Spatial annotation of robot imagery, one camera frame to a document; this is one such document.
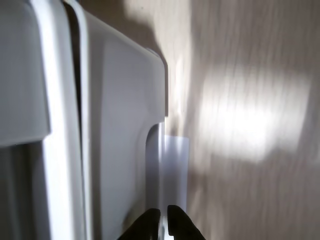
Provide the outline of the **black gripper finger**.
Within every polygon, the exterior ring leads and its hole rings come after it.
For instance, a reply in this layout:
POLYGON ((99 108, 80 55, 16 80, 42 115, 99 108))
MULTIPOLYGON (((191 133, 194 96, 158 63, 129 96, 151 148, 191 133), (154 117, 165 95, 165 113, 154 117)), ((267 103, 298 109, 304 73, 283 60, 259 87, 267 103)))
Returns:
POLYGON ((167 206, 168 234, 174 240, 204 240, 189 216, 177 205, 167 206))
POLYGON ((118 240, 157 240, 161 211, 150 208, 140 215, 118 240))

